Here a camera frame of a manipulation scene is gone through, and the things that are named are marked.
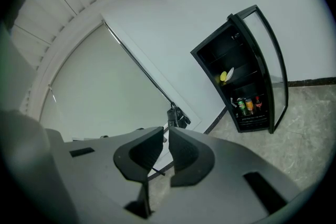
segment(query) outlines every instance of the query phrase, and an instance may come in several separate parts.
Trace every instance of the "baseboard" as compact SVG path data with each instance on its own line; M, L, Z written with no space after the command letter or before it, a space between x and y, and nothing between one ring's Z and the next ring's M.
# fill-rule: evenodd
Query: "baseboard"
M288 87L322 86L336 84L336 78L306 79L298 81L288 81Z
M225 115L226 111L227 111L227 107L224 107L224 109L221 111L221 113L218 115L218 117L214 120L214 122L209 126L208 129L206 129L204 134L209 134L213 130L213 128L218 124L218 122L221 120L221 118ZM173 166L174 166L174 162L171 162L168 165L166 165L165 167L163 167L160 170L160 172L164 173L165 171L172 168ZM155 173L155 174L149 176L148 181L151 181L152 179L158 177L159 175L160 175L159 173Z

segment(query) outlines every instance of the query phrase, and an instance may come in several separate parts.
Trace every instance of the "refrigerator door frame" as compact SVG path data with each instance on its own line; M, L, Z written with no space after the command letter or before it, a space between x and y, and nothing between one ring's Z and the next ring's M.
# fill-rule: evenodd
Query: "refrigerator door frame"
M260 50L260 47L258 45L257 40L254 38L253 34L251 33L250 29L248 28L248 26L245 24L244 22L244 18L246 18L247 16L251 15L252 13L256 12L260 19L262 20L262 23L264 24L264 27L266 28L266 30L268 31L268 34L270 35L270 38L272 40L272 43L274 45L274 49L277 53L278 59L279 59L279 63L280 63L280 68L281 68L281 73L282 73L282 78L284 80L284 85L285 85L285 108L282 111L282 114L279 117L279 120L277 121L277 123L275 123L275 105L274 105L274 94L273 94L273 88L271 85L271 79L270 79L270 75L269 75L269 71L266 65L266 61L264 58L264 55L262 53L262 51ZM269 98L269 106L270 106L270 127L269 127L269 132L273 133L276 128L278 127L279 123L281 122L283 115L285 114L287 107L288 107L288 80L287 80L287 72L286 72L286 66L285 66L285 62L284 62L284 57L282 56L282 52L279 46L279 42L273 32L273 29L271 27L271 25L269 24L268 20L266 19L266 17L263 15L263 13L261 12L260 8L257 5L251 6L247 9L242 10L241 12L238 12L235 16L230 15L228 17L228 19L231 19L233 22L235 22L236 24L242 24L242 26L244 27L244 30L246 31L246 33L244 33L245 38L247 40L250 40L251 43L251 47L252 49L256 52L256 57L258 58L258 63L259 66L261 68L261 70L264 70L265 76L265 85L266 85L266 89L268 94L271 94L271 98Z

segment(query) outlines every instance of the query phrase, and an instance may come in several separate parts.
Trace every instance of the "mini fridge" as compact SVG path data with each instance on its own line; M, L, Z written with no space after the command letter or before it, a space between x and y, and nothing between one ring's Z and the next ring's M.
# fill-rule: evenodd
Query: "mini fridge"
M275 131L288 106L287 74L277 38L257 5L229 15L191 54L239 132Z

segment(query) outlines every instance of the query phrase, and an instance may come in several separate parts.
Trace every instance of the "marble floor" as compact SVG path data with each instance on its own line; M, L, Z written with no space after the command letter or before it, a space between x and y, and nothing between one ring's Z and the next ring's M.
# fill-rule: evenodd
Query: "marble floor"
M336 85L289 88L289 106L274 134L238 133L226 113L210 136L241 144L287 174L300 189L324 174L336 145ZM152 210L170 191L174 168L149 183Z

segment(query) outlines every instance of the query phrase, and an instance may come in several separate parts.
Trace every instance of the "yellow fruit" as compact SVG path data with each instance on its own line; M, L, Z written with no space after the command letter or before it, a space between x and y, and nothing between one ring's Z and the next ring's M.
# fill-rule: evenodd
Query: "yellow fruit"
M221 80L222 81L224 81L225 79L226 79L226 75L227 75L227 73L226 73L226 71L224 71L222 74L220 74L221 75Z

